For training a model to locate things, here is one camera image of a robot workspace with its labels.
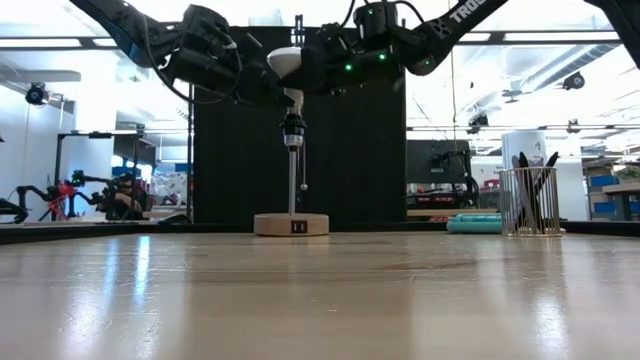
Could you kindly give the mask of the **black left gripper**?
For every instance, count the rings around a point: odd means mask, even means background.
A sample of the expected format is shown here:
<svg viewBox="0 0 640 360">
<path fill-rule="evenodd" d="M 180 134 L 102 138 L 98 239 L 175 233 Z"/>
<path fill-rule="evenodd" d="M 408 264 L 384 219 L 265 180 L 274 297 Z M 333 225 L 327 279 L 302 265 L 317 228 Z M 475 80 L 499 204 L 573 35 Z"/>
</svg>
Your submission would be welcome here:
<svg viewBox="0 0 640 360">
<path fill-rule="evenodd" d="M 267 69 L 266 58 L 237 57 L 237 51 L 222 57 L 181 49 L 169 60 L 169 77 L 188 82 L 220 97 L 257 100 L 258 106 L 293 106 L 294 100 L 277 85 L 278 77 Z"/>
</svg>

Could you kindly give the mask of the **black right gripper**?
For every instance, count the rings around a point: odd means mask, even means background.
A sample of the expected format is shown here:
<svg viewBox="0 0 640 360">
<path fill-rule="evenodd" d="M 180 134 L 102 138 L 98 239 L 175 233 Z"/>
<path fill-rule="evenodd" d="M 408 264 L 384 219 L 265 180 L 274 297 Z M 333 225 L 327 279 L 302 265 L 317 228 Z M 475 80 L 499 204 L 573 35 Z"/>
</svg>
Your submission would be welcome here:
<svg viewBox="0 0 640 360">
<path fill-rule="evenodd" d="M 393 91 L 404 84 L 404 69 L 391 46 L 367 49 L 357 40 L 350 43 L 337 23 L 317 31 L 321 46 L 297 48 L 300 60 L 294 71 L 294 87 L 316 95 L 342 95 L 347 88 L 387 81 Z"/>
</svg>

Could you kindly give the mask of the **white reflector lightbulb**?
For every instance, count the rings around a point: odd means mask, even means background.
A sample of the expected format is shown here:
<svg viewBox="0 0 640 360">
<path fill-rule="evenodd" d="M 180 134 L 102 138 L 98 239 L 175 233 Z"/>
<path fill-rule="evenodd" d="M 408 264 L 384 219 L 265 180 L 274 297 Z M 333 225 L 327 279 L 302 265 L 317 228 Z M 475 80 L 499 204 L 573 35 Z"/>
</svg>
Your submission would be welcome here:
<svg viewBox="0 0 640 360">
<path fill-rule="evenodd" d="M 291 75 L 302 65 L 300 47 L 282 47 L 271 51 L 267 55 L 267 63 L 271 69 L 282 80 L 285 76 Z M 293 101 L 288 107 L 287 113 L 301 116 L 304 104 L 304 93 L 299 89 L 294 89 L 288 85 L 282 85 L 283 93 Z"/>
</svg>

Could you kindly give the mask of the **black backdrop panel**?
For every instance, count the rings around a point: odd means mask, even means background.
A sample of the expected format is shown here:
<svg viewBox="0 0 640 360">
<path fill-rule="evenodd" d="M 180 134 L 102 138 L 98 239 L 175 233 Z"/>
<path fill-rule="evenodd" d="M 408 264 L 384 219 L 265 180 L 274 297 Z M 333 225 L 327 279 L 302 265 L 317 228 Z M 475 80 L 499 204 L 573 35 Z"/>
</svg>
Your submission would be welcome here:
<svg viewBox="0 0 640 360">
<path fill-rule="evenodd" d="M 406 91 L 387 81 L 342 95 L 305 93 L 304 212 L 331 222 L 401 222 L 406 217 Z M 227 100 L 198 105 L 194 120 L 194 214 L 200 223 L 249 225 L 254 215 L 282 212 L 287 156 L 282 108 Z"/>
</svg>

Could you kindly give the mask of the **black monitor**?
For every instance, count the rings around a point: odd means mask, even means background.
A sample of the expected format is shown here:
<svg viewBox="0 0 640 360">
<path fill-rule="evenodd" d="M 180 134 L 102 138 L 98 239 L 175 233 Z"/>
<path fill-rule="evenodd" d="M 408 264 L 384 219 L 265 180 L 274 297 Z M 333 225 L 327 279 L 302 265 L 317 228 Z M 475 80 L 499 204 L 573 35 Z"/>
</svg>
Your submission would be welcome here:
<svg viewBox="0 0 640 360">
<path fill-rule="evenodd" d="M 479 190 L 468 141 L 408 140 L 406 151 L 410 210 L 477 207 Z"/>
</svg>

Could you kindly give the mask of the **person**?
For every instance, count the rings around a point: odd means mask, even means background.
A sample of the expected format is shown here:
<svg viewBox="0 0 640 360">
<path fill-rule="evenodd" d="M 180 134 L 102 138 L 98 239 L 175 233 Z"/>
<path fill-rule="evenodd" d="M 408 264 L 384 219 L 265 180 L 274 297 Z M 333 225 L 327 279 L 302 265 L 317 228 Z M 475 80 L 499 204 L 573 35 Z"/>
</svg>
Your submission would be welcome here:
<svg viewBox="0 0 640 360">
<path fill-rule="evenodd" d="M 146 183 L 132 173 L 123 173 L 115 179 L 115 194 L 106 208 L 106 219 L 144 220 L 148 207 Z"/>
</svg>

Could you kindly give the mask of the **beige wooden desk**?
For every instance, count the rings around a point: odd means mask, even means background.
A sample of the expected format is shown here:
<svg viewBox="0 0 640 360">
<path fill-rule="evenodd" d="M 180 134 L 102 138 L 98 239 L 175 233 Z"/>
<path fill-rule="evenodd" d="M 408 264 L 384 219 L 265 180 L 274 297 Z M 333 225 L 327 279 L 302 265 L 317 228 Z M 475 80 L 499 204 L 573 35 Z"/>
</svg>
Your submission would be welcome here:
<svg viewBox="0 0 640 360">
<path fill-rule="evenodd" d="M 492 214 L 497 212 L 497 209 L 416 209 L 408 210 L 407 217 L 444 217 L 456 216 L 459 214 Z M 143 212 L 144 218 L 160 219 L 167 218 L 173 215 L 186 215 L 186 210 Z"/>
</svg>

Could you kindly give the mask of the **teal calculator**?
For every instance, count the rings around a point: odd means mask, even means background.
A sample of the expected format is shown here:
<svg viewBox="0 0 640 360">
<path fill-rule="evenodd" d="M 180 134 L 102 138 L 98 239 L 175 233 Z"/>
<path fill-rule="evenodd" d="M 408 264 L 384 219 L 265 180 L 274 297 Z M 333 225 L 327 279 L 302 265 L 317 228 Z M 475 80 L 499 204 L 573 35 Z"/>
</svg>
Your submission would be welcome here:
<svg viewBox="0 0 640 360">
<path fill-rule="evenodd" d="M 494 214 L 459 214 L 450 217 L 446 229 L 455 234 L 501 234 L 502 219 Z"/>
</svg>

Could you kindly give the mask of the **black pen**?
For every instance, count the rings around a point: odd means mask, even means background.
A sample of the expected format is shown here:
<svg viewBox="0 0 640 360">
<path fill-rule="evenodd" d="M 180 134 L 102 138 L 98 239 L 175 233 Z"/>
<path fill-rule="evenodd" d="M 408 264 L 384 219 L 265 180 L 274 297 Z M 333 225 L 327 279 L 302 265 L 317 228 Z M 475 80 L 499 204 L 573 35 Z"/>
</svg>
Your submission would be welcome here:
<svg viewBox="0 0 640 360">
<path fill-rule="evenodd" d="M 542 168 L 538 178 L 536 179 L 536 182 L 534 183 L 532 197 L 537 197 L 539 195 L 548 177 L 551 175 L 551 169 L 555 166 L 558 158 L 559 158 L 558 152 L 553 153 L 549 157 L 546 165 Z"/>
<path fill-rule="evenodd" d="M 518 218 L 517 229 L 521 229 L 527 226 L 527 208 L 528 208 L 528 184 L 529 184 L 529 174 L 527 171 L 528 168 L 528 160 L 526 155 L 521 152 L 519 154 L 519 168 L 518 168 L 518 180 L 519 180 L 519 189 L 521 193 L 521 210 Z"/>
</svg>

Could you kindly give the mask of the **shelf with blue bins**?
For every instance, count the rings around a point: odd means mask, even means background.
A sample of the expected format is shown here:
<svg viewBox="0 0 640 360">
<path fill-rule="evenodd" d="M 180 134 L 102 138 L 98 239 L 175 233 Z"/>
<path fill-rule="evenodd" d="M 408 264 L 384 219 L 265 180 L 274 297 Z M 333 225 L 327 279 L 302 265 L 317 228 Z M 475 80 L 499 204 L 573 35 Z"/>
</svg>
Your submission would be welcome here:
<svg viewBox="0 0 640 360">
<path fill-rule="evenodd" d="M 587 206 L 590 220 L 613 220 L 616 214 L 616 199 L 614 195 L 604 192 L 603 188 L 618 185 L 619 180 L 612 171 L 612 165 L 585 166 L 584 180 L 586 183 Z"/>
</svg>

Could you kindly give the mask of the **wooden table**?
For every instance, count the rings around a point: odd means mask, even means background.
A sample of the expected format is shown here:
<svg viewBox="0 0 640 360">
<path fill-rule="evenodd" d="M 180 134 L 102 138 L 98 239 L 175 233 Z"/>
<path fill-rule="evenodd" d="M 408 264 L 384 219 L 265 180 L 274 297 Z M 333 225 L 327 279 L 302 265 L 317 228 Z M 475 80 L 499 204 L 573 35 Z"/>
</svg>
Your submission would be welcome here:
<svg viewBox="0 0 640 360">
<path fill-rule="evenodd" d="M 631 202 L 640 202 L 640 182 L 631 182 L 618 185 L 610 185 L 602 188 L 603 192 L 612 197 L 616 206 L 615 219 L 619 221 L 631 221 Z"/>
</svg>

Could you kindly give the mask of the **black standing frame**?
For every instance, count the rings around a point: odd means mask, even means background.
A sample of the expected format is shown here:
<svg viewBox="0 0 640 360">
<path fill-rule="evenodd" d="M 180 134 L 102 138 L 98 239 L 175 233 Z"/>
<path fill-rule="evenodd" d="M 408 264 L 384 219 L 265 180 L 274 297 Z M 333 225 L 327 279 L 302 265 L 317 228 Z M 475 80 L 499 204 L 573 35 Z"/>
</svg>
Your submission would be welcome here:
<svg viewBox="0 0 640 360">
<path fill-rule="evenodd" d="M 123 173 L 132 173 L 138 180 L 148 183 L 155 167 L 156 147 L 143 139 L 138 132 L 80 131 L 60 133 L 56 140 L 54 183 L 70 180 L 76 170 L 85 175 L 113 179 Z M 90 196 L 101 192 L 101 183 L 87 183 L 79 191 Z M 75 199 L 77 215 L 86 212 L 93 215 L 102 212 L 88 205 L 82 198 Z"/>
</svg>

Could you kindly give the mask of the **black aluminium table frame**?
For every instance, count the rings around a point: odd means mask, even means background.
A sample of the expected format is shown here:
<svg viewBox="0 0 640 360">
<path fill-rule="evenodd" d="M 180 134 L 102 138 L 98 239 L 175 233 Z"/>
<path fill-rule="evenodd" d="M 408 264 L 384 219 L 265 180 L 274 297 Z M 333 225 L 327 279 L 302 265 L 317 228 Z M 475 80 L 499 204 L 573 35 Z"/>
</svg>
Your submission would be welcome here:
<svg viewBox="0 0 640 360">
<path fill-rule="evenodd" d="M 640 222 L 562 221 L 568 233 L 640 237 Z M 444 222 L 384 222 L 331 224 L 334 232 L 438 232 L 445 231 Z M 241 233 L 253 232 L 252 225 L 215 223 L 171 224 L 126 223 L 73 223 L 35 226 L 33 224 L 0 225 L 0 246 L 20 243 L 46 242 L 65 239 L 83 239 L 133 234 L 189 234 L 189 233 Z"/>
</svg>

